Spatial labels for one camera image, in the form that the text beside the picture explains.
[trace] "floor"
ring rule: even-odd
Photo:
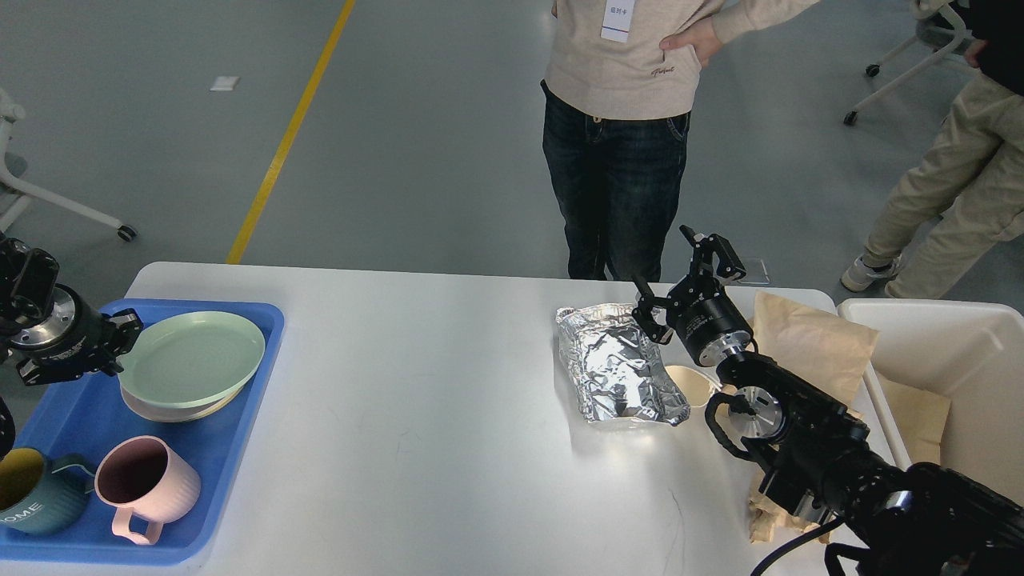
[[[9,147],[24,178],[139,236],[42,202],[7,234],[96,306],[152,261],[224,262],[343,5],[0,0],[0,87],[29,114]],[[356,1],[241,262],[564,277],[540,146],[550,6]],[[969,79],[933,68],[844,126],[927,54],[864,77],[911,32],[905,1],[830,0],[728,45],[702,75],[677,224],[725,236],[772,286],[853,296],[839,276]],[[238,88],[209,91],[223,75]],[[1024,311],[1022,242],[947,298]],[[670,236],[663,279],[689,255]],[[12,364],[0,394],[24,422],[42,390]]]

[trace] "white sneaker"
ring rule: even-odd
[[[863,256],[857,256],[857,259],[843,273],[840,282],[851,292],[863,292],[868,286],[879,280],[892,280],[896,278],[896,275],[899,274],[902,268],[903,254],[893,258],[893,261],[889,262],[889,265],[882,270],[869,268],[864,263]]]

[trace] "table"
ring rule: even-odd
[[[835,311],[818,291],[768,290]],[[748,316],[755,292],[729,289]],[[755,466],[699,410],[632,429],[577,412],[555,311],[635,301],[628,283],[157,262],[126,296],[265,301],[286,328],[211,544],[104,574],[732,575],[791,537],[748,542]],[[692,366],[678,341],[662,349]],[[863,387],[853,408],[892,461]],[[822,551],[769,574],[823,574]]]

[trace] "hand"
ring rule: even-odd
[[[659,47],[663,50],[675,50],[689,44],[693,45],[701,68],[708,68],[708,65],[711,64],[711,57],[721,50],[723,45],[718,39],[718,35],[715,34],[715,29],[711,26],[711,16],[697,20],[693,26],[679,34],[665,38]]]
[[[981,68],[981,65],[978,64],[978,54],[985,49],[985,46],[988,46],[988,40],[975,40],[968,46],[964,52],[964,59],[971,65],[971,68]]]

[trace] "aluminum foil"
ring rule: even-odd
[[[559,356],[587,420],[638,418],[676,425],[690,417],[690,405],[665,371],[657,344],[633,320],[634,305],[558,310]]]

